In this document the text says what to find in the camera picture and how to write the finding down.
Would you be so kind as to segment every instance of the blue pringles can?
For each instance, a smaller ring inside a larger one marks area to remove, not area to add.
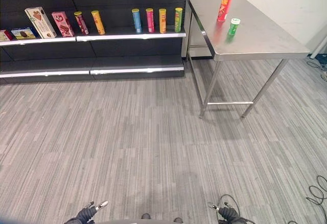
[[[141,27],[141,18],[139,17],[139,9],[133,8],[132,13],[133,13],[133,19],[134,19],[136,33],[141,33],[142,27]]]

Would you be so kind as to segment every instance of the striped carpet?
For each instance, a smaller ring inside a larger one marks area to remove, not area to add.
[[[197,61],[201,86],[210,63]],[[277,63],[225,63],[214,98],[251,100]],[[211,224],[206,202],[229,193],[257,224],[322,223],[305,200],[327,176],[319,70],[290,60],[247,118],[244,106],[221,106],[199,119],[188,64],[183,78],[2,85],[0,216],[63,223],[107,199],[96,222],[149,212]]]

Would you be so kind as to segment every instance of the black shelving unit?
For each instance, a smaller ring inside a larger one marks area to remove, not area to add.
[[[1,29],[32,27],[24,9],[42,6],[57,32],[56,38],[0,42],[1,83],[57,80],[93,80],[135,77],[180,77],[184,30],[174,32],[176,7],[186,0],[1,0]],[[148,33],[145,9],[167,9],[167,33]],[[143,33],[136,34],[131,9],[139,8]],[[99,10],[106,34],[96,30],[92,10]],[[65,11],[75,37],[62,38],[52,19]],[[90,34],[84,36],[74,18],[82,11]]]

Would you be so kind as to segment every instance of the metal table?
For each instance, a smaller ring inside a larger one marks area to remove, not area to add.
[[[217,22],[220,2],[221,0],[188,0],[192,12],[186,59],[190,60],[196,87],[202,101],[201,118],[208,105],[249,105],[242,114],[242,117],[246,117],[281,72],[288,59],[305,58],[309,50],[247,0],[232,0],[226,21]],[[190,48],[199,47],[190,45],[193,18],[195,18],[212,58],[216,62],[213,77],[204,98],[190,56]],[[234,37],[227,35],[232,18],[241,20]],[[282,59],[253,101],[209,102],[222,62],[252,59]]]

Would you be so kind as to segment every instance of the can lid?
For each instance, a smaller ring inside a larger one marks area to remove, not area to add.
[[[232,18],[230,21],[233,25],[239,25],[241,20],[239,18]]]

